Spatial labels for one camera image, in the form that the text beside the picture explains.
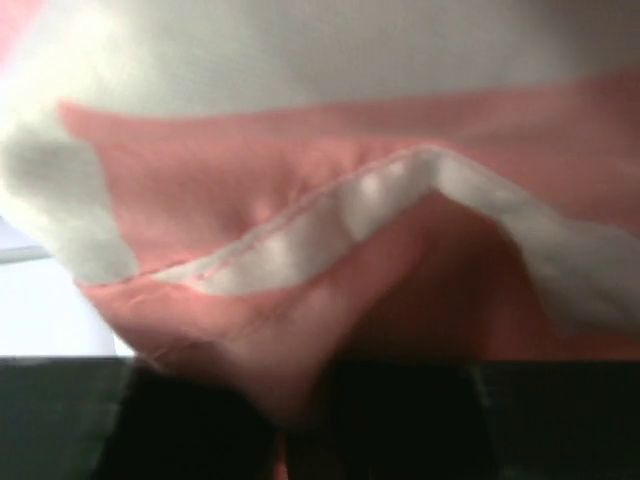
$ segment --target pink fabric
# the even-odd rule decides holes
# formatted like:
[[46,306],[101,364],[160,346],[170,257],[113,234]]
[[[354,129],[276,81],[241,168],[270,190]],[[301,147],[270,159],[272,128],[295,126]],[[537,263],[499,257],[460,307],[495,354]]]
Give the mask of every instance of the pink fabric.
[[102,159],[122,234],[144,272],[85,291],[148,357],[229,383],[277,418],[304,408],[339,354],[640,358],[632,337],[558,333],[517,249],[439,195],[308,284],[222,297],[150,276],[215,252],[363,165],[429,143],[467,154],[571,218],[638,232],[638,85],[634,70],[571,85],[198,120],[66,104],[69,130]]

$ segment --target stitching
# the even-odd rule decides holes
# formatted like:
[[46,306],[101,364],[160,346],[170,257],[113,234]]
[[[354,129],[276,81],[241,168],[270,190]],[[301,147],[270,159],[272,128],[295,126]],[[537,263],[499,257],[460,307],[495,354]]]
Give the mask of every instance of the stitching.
[[[439,151],[440,149],[436,148],[436,147],[427,147],[430,151],[435,152],[435,151]],[[423,150],[425,149],[425,147],[410,147],[407,149],[403,149],[400,150],[399,152],[396,152],[392,155],[390,155],[389,157],[386,157],[384,159],[378,160],[376,162],[367,164],[363,167],[361,167],[358,170],[355,170],[353,172],[350,172],[348,174],[345,174],[339,178],[337,178],[335,181],[333,181],[332,183],[325,185],[324,187],[321,187],[317,190],[315,190],[314,192],[310,193],[309,195],[303,197],[297,205],[294,205],[291,209],[290,217],[287,218],[285,221],[283,221],[283,223],[281,225],[276,226],[274,229],[269,230],[267,232],[265,232],[262,236],[260,236],[259,238],[257,238],[254,242],[249,243],[246,247],[240,249],[239,251],[233,253],[232,255],[230,255],[227,259],[225,259],[224,261],[222,261],[220,264],[216,265],[215,267],[210,268],[209,270],[203,272],[203,273],[199,273],[196,274],[194,276],[192,276],[191,278],[187,279],[187,282],[189,281],[203,281],[207,278],[210,278],[213,275],[216,275],[230,267],[233,266],[234,263],[236,263],[240,257],[242,257],[243,255],[257,249],[260,245],[262,245],[263,243],[265,243],[267,240],[269,240],[271,237],[273,237],[275,234],[283,231],[284,229],[286,229],[287,227],[289,227],[289,225],[296,219],[298,219],[300,216],[302,216],[305,212],[307,212],[308,210],[310,210],[313,206],[315,206],[318,202],[320,202],[321,200],[327,198],[331,192],[333,192],[337,186],[346,183],[348,180],[352,180],[352,179],[356,179],[356,178],[360,178],[362,176],[364,176],[367,173],[371,173],[373,171],[376,171],[384,166],[388,166],[394,163],[400,163],[400,162],[406,162],[408,160],[410,160],[412,158],[413,155],[415,155],[418,151],[418,149]]]

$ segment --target white fabric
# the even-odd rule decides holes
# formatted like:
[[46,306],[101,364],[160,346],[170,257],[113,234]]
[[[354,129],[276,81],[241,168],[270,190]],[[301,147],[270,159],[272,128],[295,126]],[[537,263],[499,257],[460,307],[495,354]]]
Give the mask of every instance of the white fabric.
[[117,282],[139,268],[61,99],[214,115],[573,78],[640,59],[639,16],[626,0],[51,0],[0,74],[0,211],[81,281]]

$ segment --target dark surface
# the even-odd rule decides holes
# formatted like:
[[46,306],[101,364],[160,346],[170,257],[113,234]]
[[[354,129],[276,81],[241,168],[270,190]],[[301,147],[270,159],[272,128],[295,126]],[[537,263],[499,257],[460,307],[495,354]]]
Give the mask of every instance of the dark surface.
[[495,478],[489,434],[464,368],[346,365],[336,424],[352,478]]
[[104,359],[0,361],[0,478],[89,478],[129,368]]
[[[0,362],[0,479],[269,478],[275,429],[240,396],[132,368]],[[324,433],[289,435],[290,480],[640,479],[638,380],[640,363],[345,364]]]
[[269,478],[275,434],[238,395],[139,370],[93,478]]
[[640,479],[640,363],[475,371],[504,478]]

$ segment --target cloth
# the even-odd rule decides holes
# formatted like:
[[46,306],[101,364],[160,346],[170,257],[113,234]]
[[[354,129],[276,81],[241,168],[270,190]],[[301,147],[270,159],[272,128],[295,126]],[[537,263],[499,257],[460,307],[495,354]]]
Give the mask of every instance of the cloth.
[[286,422],[337,356],[640,356],[640,3],[33,12],[0,210],[158,368]]

